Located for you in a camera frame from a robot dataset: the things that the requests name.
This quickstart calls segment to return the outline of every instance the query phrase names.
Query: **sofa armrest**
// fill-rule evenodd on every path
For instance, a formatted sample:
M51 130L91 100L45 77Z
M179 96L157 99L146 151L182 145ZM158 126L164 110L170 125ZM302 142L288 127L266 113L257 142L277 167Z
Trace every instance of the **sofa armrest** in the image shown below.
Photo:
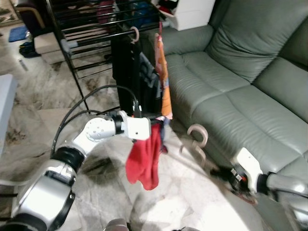
M148 40L148 43L143 41L143 44L147 43L147 46L151 45L151 49L154 48L155 33L157 33L157 30L151 30L147 31L142 36L143 40ZM182 31L177 31L176 29L170 27L164 28L162 35L165 55L204 51L213 34L214 29L211 25Z

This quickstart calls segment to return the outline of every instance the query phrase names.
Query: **marble floor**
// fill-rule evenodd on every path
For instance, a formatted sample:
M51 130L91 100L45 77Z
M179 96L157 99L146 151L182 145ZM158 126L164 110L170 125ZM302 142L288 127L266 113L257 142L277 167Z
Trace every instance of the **marble floor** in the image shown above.
M0 179L27 180L49 158L57 127L80 95L65 63L48 65L40 57L23 58L18 52L23 41L7 42L12 27L0 28L0 75L10 73L18 80L0 159ZM112 70L80 81L85 93L113 83ZM118 106L117 93L103 91L88 103L96 110ZM87 119L81 116L73 121L59 140L72 137ZM124 166L132 146L130 140L116 136L97 147L78 173L73 186L77 197L61 230L100 231L115 218L125 218L133 231L172 231L184 226L201 231L265 230L252 206L210 179L187 149L179 154L182 142L189 144L191 140L179 122L175 120L171 126L173 130L168 127L166 137L169 153L160 156L160 182L153 191L143 190L140 183L131 185L126 179ZM0 188L0 192L10 190ZM11 201L1 198L0 217L10 212Z

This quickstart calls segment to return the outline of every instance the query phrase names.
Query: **sofa backrest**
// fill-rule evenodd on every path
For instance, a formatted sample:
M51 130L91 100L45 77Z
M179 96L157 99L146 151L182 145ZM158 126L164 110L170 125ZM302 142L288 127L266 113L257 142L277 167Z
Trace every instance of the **sofa backrest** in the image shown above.
M207 52L253 82L307 16L308 0L231 0Z
M253 84L308 123L308 18Z

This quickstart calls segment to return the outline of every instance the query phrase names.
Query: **black metal rack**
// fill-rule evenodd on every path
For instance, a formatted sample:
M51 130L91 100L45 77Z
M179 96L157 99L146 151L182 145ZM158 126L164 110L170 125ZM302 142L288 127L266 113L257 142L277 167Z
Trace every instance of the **black metal rack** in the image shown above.
M65 61L72 73L81 97L84 97L79 79L80 72L111 63L110 41L119 36L134 35L129 29L138 24L140 32L159 27L159 11L149 0L46 0L47 9L54 25L54 33ZM76 66L74 58L104 54L98 62Z

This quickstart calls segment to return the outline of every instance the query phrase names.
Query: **red towel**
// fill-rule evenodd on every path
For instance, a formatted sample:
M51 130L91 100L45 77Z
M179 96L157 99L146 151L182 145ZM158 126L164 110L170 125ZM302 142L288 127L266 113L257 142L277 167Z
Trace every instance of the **red towel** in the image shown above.
M160 124L152 125L146 141L137 141L126 162L126 175L131 184L139 180L145 190L158 186L158 158L161 150Z

